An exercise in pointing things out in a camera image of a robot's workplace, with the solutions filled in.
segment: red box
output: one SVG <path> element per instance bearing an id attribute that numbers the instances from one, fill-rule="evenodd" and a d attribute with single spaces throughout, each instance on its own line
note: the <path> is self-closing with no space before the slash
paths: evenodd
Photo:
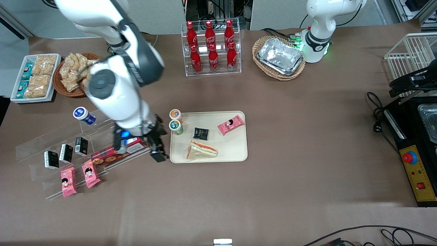
<path id="1" fill-rule="evenodd" d="M 115 152 L 114 147 L 109 146 L 105 149 L 95 152 L 91 155 L 91 161 L 94 165 L 105 166 L 107 164 L 112 164 L 116 161 L 119 161 L 126 156 L 129 156 L 140 149 L 146 148 L 147 145 L 139 138 L 131 138 L 128 140 L 128 147 L 126 148 L 126 153 L 118 154 Z"/>

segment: white wire basket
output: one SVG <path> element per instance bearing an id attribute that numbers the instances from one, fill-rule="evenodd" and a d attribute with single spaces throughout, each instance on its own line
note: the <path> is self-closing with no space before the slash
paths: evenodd
<path id="1" fill-rule="evenodd" d="M 437 53 L 437 32 L 410 33 L 405 35 L 387 54 L 387 60 L 392 79 L 429 66 Z M 414 91 L 400 94 L 407 97 Z M 436 96 L 437 91 L 420 93 L 417 96 Z"/>

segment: red emergency stop button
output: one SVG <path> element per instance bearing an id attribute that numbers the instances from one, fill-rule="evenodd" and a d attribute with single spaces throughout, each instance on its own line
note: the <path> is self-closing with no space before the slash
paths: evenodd
<path id="1" fill-rule="evenodd" d="M 402 160 L 413 165 L 417 163 L 417 155 L 413 151 L 408 151 L 402 155 Z"/>

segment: small black package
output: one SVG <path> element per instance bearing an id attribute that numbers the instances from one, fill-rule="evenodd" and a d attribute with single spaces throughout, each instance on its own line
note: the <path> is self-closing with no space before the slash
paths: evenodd
<path id="1" fill-rule="evenodd" d="M 74 153 L 81 156 L 86 156 L 88 154 L 88 140 L 83 137 L 77 137 Z"/>
<path id="2" fill-rule="evenodd" d="M 70 163 L 73 159 L 73 147 L 68 144 L 61 145 L 61 152 L 59 153 L 59 161 Z"/>
<path id="3" fill-rule="evenodd" d="M 208 140 L 208 136 L 209 136 L 209 130 L 208 129 L 202 129 L 202 128 L 194 128 L 194 139 L 199 139 L 199 140 Z"/>
<path id="4" fill-rule="evenodd" d="M 58 169 L 59 161 L 58 161 L 58 153 L 53 151 L 44 152 L 44 166 L 49 169 Z"/>

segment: black machine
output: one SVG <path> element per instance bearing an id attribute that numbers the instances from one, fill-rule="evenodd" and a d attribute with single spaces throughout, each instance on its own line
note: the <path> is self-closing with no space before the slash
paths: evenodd
<path id="1" fill-rule="evenodd" d="M 390 95 L 437 90 L 436 81 L 434 60 L 428 67 L 392 81 Z M 395 139 L 417 205 L 437 207 L 437 97 L 397 98 L 380 113 Z"/>

